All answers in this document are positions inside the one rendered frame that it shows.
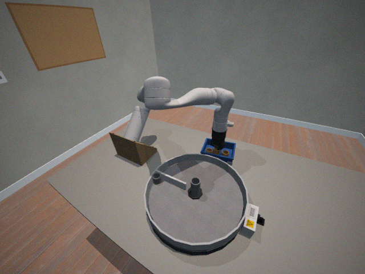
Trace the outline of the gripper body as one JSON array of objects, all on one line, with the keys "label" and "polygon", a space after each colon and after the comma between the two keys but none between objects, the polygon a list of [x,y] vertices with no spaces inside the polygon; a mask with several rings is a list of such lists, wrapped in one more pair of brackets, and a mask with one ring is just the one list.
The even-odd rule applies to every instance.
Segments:
[{"label": "gripper body", "polygon": [[212,125],[212,139],[210,145],[221,150],[225,147],[225,138],[227,127],[233,127],[234,123],[227,121],[226,123],[216,123],[213,121]]}]

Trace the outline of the blue crate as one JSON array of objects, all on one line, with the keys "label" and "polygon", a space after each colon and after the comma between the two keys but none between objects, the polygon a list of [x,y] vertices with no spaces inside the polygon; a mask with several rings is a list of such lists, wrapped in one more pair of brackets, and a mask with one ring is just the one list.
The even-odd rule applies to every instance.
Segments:
[{"label": "blue crate", "polygon": [[210,156],[213,156],[215,158],[219,158],[222,161],[228,163],[229,165],[232,165],[233,160],[234,160],[234,152],[235,152],[236,143],[225,142],[225,147],[222,149],[222,151],[223,150],[229,151],[229,156],[227,157],[227,156],[222,156],[222,151],[219,155],[214,154],[214,153],[211,154],[211,153],[206,152],[207,148],[211,148],[212,150],[214,148],[213,146],[210,145],[210,141],[211,141],[211,139],[206,138],[205,143],[204,143],[200,153],[204,154],[204,155],[210,155]]}]

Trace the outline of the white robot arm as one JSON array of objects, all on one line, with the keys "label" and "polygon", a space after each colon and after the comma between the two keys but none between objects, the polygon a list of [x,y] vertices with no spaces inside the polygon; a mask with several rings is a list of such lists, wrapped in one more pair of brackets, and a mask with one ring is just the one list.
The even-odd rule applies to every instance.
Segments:
[{"label": "white robot arm", "polygon": [[150,110],[167,110],[218,103],[221,108],[215,109],[213,120],[216,123],[226,123],[234,103],[234,94],[223,88],[195,88],[184,96],[171,100],[169,80],[161,76],[153,76],[144,81],[144,86],[138,92],[137,99],[145,103],[145,106],[136,106],[134,108],[123,137],[139,142]]}]

